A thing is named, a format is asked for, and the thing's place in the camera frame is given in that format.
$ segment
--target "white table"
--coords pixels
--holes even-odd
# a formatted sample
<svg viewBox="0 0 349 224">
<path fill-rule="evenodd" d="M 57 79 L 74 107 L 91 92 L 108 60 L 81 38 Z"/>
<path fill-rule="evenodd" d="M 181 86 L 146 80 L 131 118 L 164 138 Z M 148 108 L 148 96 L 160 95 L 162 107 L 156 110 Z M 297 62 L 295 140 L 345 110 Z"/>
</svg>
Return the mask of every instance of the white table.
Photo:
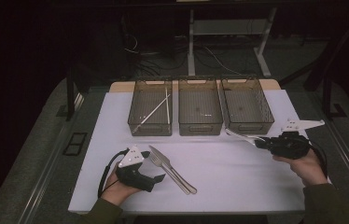
<svg viewBox="0 0 349 224">
<path fill-rule="evenodd" d="M 275 123 L 267 136 L 277 136 L 287 119 L 298 119 L 285 91 L 265 91 Z M 132 137 L 127 124 L 131 92 L 109 92 L 96 123 L 68 210 L 83 214 L 97 199 L 99 182 L 108 162 L 121 150 L 152 145 L 198 189 L 186 195 L 169 177 L 152 192 L 139 192 L 121 207 L 124 215 L 271 214 L 304 210 L 303 185 L 285 163 L 274 161 L 268 150 L 255 148 L 237 137 L 180 136 L 177 92 L 174 91 L 173 135 Z M 145 160 L 141 173 L 163 174 Z"/>
</svg>

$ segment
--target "plastic storage bin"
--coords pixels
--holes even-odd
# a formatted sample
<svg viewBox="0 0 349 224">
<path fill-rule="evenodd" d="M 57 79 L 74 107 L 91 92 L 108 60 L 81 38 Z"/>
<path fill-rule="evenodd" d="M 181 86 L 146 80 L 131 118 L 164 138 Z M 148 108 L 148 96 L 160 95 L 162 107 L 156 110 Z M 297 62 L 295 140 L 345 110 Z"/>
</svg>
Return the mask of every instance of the plastic storage bin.
<svg viewBox="0 0 349 224">
<path fill-rule="evenodd" d="M 180 135 L 219 135 L 223 118 L 215 77 L 180 77 L 178 80 Z"/>
<path fill-rule="evenodd" d="M 226 128 L 238 134 L 266 134 L 274 118 L 258 79 L 226 76 L 220 82 Z"/>
<path fill-rule="evenodd" d="M 136 80 L 128 124 L 133 136 L 172 135 L 172 78 Z"/>
</svg>

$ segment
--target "hand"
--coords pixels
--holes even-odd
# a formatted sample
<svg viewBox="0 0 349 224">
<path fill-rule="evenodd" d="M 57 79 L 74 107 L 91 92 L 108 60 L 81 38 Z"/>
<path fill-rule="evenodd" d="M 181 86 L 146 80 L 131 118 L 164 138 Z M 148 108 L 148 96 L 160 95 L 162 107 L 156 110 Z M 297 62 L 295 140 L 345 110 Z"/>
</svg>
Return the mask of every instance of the hand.
<svg viewBox="0 0 349 224">
<path fill-rule="evenodd" d="M 111 172 L 110 176 L 107 178 L 107 181 L 105 182 L 105 188 L 110 185 L 111 186 L 103 192 L 101 198 L 117 206 L 120 206 L 129 196 L 141 190 L 126 186 L 119 182 L 119 178 L 116 175 L 118 165 L 119 163 L 116 164 L 113 172 Z"/>
<path fill-rule="evenodd" d="M 320 167 L 319 159 L 311 149 L 309 149 L 308 154 L 305 157 L 297 160 L 291 160 L 278 156 L 273 156 L 273 159 L 290 164 L 290 169 L 302 179 L 302 183 L 306 187 L 328 183 Z"/>
</svg>

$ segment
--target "gray floor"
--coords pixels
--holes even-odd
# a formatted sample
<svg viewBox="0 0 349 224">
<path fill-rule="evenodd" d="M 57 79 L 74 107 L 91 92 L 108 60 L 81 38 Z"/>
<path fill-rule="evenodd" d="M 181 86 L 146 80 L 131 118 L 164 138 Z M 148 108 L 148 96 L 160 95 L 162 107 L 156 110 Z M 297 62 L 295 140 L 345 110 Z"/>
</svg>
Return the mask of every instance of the gray floor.
<svg viewBox="0 0 349 224">
<path fill-rule="evenodd" d="M 300 42 L 298 37 L 269 40 L 264 55 L 272 78 L 280 80 L 302 68 L 313 61 L 326 45 L 324 42 L 315 42 L 301 46 Z M 212 52 L 230 70 L 241 74 L 257 74 L 263 78 L 252 51 L 257 43 L 256 40 L 248 39 L 245 43 L 244 39 L 237 39 L 231 42 L 230 48 L 214 49 L 208 43 L 204 43 L 204 46 L 212 47 Z M 196 55 L 197 75 L 230 74 L 204 48 L 197 48 Z M 155 55 L 147 57 L 149 62 L 142 63 L 145 66 L 156 63 L 160 67 L 154 65 L 154 69 L 161 75 L 186 75 L 187 62 L 182 63 L 186 56 L 185 51 L 176 54 L 174 59 L 162 59 L 160 55 Z M 140 71 L 135 75 L 151 76 Z M 299 77 L 282 88 L 287 90 L 301 119 L 324 119 L 320 110 L 321 90 L 306 92 L 302 88 L 306 77 Z M 66 104 L 65 80 L 58 84 L 0 189 L 0 223 L 77 221 L 78 215 L 68 212 L 67 206 L 106 91 L 107 88 L 95 87 L 88 94 L 83 94 L 83 103 L 77 108 L 75 117 L 65 121 L 65 117 L 58 117 L 61 106 Z M 335 118 L 325 127 L 307 133 L 326 151 L 330 179 L 349 203 L 349 168 L 344 162 L 341 146 L 338 147 L 338 136 L 333 134 L 339 133 L 340 142 L 343 141 L 349 147 L 349 98 L 340 87 L 334 86 L 332 101 L 342 106 L 347 117 Z M 71 133 L 87 133 L 87 141 L 77 157 L 62 155 Z M 268 215 L 270 224 L 298 223 L 301 218 L 302 214 Z"/>
</svg>

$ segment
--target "sleeve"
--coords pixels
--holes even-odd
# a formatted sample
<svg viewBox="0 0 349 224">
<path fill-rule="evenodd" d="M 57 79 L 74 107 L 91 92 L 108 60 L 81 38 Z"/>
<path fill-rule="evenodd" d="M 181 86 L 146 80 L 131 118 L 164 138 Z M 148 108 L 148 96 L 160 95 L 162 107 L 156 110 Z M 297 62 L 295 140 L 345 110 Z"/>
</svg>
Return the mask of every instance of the sleeve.
<svg viewBox="0 0 349 224">
<path fill-rule="evenodd" d="M 345 204 L 334 186 L 314 185 L 303 189 L 305 195 L 305 224 L 347 224 L 349 206 Z"/>
<path fill-rule="evenodd" d="M 87 215 L 82 215 L 78 224 L 115 224 L 122 213 L 118 206 L 98 199 Z"/>
</svg>

